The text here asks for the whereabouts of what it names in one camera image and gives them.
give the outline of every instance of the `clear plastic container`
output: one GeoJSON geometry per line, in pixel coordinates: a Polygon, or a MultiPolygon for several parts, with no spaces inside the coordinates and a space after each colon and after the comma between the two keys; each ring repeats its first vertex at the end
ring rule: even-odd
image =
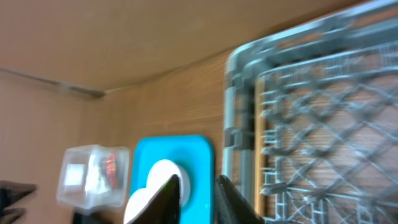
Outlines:
{"type": "Polygon", "coordinates": [[[125,147],[89,145],[67,149],[57,200],[86,212],[122,207],[128,172],[129,149],[125,147]]]}

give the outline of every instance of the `gray plastic crate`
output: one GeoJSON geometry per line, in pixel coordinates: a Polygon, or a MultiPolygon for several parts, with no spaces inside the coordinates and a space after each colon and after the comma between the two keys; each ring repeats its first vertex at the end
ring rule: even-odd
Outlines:
{"type": "Polygon", "coordinates": [[[398,129],[384,128],[374,121],[385,108],[398,108],[398,85],[385,87],[371,83],[374,78],[398,75],[398,18],[394,11],[397,7],[398,1],[367,2],[250,42],[231,54],[226,66],[223,174],[233,178],[233,168],[236,167],[233,155],[238,153],[239,180],[236,185],[248,202],[253,203],[254,194],[272,194],[275,197],[274,216],[264,217],[269,223],[290,223],[294,220],[334,223],[328,213],[331,210],[340,223],[398,222],[396,213],[392,212],[398,210],[398,203],[387,200],[388,193],[398,189],[398,178],[374,161],[398,142],[398,129]],[[375,18],[372,23],[362,21],[365,17],[387,11],[392,13],[387,13],[382,19],[375,18]],[[303,40],[311,35],[315,37],[303,40]],[[375,67],[368,68],[368,55],[377,55],[375,67]],[[263,105],[268,109],[264,113],[274,125],[274,129],[264,133],[267,147],[263,153],[275,166],[263,168],[267,178],[262,192],[254,192],[254,85],[258,77],[266,79],[263,105]],[[326,89],[326,86],[346,82],[355,85],[338,93],[326,89]],[[313,91],[300,96],[292,93],[301,88],[313,91]],[[348,98],[360,90],[371,91],[377,98],[370,103],[348,98]],[[330,103],[322,112],[314,113],[314,107],[305,102],[317,96],[328,98],[330,103]],[[291,111],[284,106],[286,101],[290,102],[291,111]],[[356,118],[356,122],[343,131],[335,130],[328,122],[331,115],[339,110],[356,118]],[[300,131],[295,129],[293,122],[299,115],[311,121],[300,131]],[[350,143],[351,135],[364,126],[383,136],[377,147],[366,152],[350,143]],[[319,128],[325,128],[333,135],[332,141],[322,150],[306,140],[311,132],[319,128]],[[294,142],[283,142],[284,130],[293,132],[296,142],[306,145],[307,148],[300,153],[310,158],[308,164],[296,163],[289,155],[298,149],[294,142]],[[346,145],[360,159],[344,169],[334,165],[328,154],[338,153],[338,144],[346,145]],[[295,171],[291,176],[285,174],[286,161],[290,161],[295,171]],[[307,175],[320,162],[327,162],[338,175],[326,186],[318,185],[307,175]],[[350,181],[353,173],[369,164],[392,182],[379,194],[367,194],[360,184],[350,181]],[[297,187],[295,183],[298,179],[306,180],[311,187],[297,187]],[[350,185],[355,192],[334,192],[333,189],[342,182],[350,185]],[[334,201],[336,198],[350,200],[354,207],[341,207],[334,201]]]}

